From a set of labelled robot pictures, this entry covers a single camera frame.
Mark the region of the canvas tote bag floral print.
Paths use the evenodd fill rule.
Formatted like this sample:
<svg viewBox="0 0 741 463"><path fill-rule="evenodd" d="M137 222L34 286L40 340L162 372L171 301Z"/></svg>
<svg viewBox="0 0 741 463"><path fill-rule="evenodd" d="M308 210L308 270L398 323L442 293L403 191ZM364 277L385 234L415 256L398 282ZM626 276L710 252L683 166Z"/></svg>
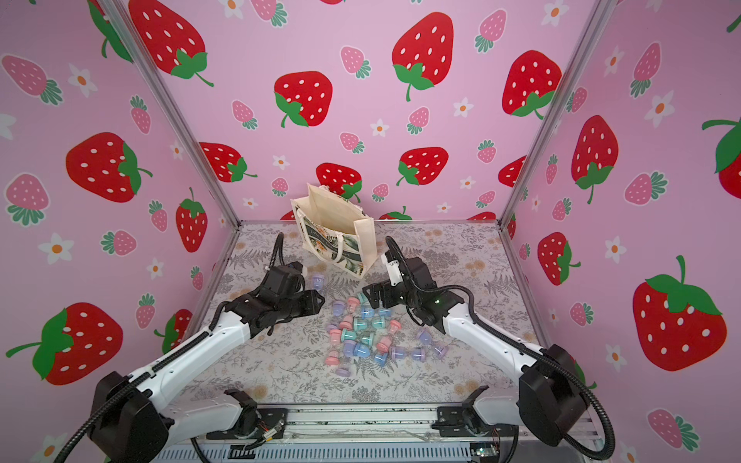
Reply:
<svg viewBox="0 0 741 463"><path fill-rule="evenodd" d="M309 185L291 206L304 249L356 280L366 276L378 257L374 218L326 186Z"/></svg>

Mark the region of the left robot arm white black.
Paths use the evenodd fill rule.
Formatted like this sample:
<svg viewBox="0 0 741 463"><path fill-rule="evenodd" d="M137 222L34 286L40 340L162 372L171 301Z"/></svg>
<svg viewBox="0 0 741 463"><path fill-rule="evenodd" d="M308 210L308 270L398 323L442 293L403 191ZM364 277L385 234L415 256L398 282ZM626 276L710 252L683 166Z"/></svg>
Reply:
<svg viewBox="0 0 741 463"><path fill-rule="evenodd" d="M253 435L262 417L245 391L227 389L191 405L174 401L225 354L277 324L316 316L324 303L306 286L301 264L273 266L254 291L221 303L210 324L181 345L129 375L100 380L86 435L114 462L150 462L170 446L214 432Z"/></svg>

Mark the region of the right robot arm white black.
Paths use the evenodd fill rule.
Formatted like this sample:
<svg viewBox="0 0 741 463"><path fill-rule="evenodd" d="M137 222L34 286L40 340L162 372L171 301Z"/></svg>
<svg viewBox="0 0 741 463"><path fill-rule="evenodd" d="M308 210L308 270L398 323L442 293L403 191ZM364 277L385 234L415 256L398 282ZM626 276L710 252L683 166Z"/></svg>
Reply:
<svg viewBox="0 0 741 463"><path fill-rule="evenodd" d="M387 280L363 289L374 308L407 308L415 322L462 341L516 385L512 397L481 391L468 399L464 422L469 428L523 426L548 446L579 445L570 432L588 409L596 407L596 398L578 378L565 349L527 343L479 316L473 291L437 285L419 258L407 260L387 252L381 260Z"/></svg>

